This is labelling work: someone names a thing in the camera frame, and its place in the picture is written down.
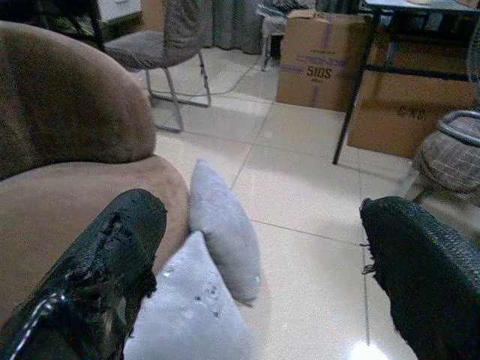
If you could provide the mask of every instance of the gray pillow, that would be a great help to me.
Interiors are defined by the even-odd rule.
[[[190,235],[157,276],[124,348],[125,360],[254,360],[254,338],[205,246]]]
[[[201,231],[211,258],[234,299],[244,304],[260,291],[260,249],[254,228],[222,178],[199,160],[190,184],[191,231]]]

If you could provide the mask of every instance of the tabletop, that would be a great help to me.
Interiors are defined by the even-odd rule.
[[[459,4],[455,0],[433,0],[430,4],[413,4],[406,0],[364,0],[367,7],[383,10],[422,11],[480,15],[480,9]]]

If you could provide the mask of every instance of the black table leg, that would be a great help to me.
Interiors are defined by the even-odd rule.
[[[340,157],[342,146],[345,140],[345,135],[347,134],[347,128],[350,123],[350,118],[352,117],[353,109],[355,109],[356,100],[359,95],[360,85],[362,84],[363,74],[365,72],[365,65],[368,62],[368,56],[370,55],[370,50],[374,43],[374,39],[377,33],[379,23],[380,23],[380,11],[376,10],[375,13],[373,14],[373,23],[370,28],[370,33],[368,34],[368,39],[367,39],[367,43],[365,44],[363,56],[361,57],[361,66],[360,66],[360,71],[358,72],[357,79],[355,81],[355,89],[353,91],[352,102],[350,103],[348,112],[345,115],[345,119],[343,120],[342,131],[340,132],[340,136],[338,137],[337,149],[335,150],[335,155],[332,161],[334,165],[337,165],[338,158]]]

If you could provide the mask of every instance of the sofa cushion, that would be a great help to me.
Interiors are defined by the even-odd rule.
[[[0,323],[32,293],[75,238],[120,193],[143,188],[166,207],[153,272],[188,234],[188,190],[162,157],[125,164],[57,163],[0,181]]]
[[[254,341],[201,232],[157,276],[124,348],[125,360],[254,360]]]
[[[190,230],[205,235],[233,298],[242,303],[254,300],[260,291],[260,248],[242,206],[204,160],[196,165],[190,192]]]

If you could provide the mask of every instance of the white cabinet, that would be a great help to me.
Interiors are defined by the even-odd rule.
[[[98,0],[101,21],[108,22],[142,10],[140,0]]]

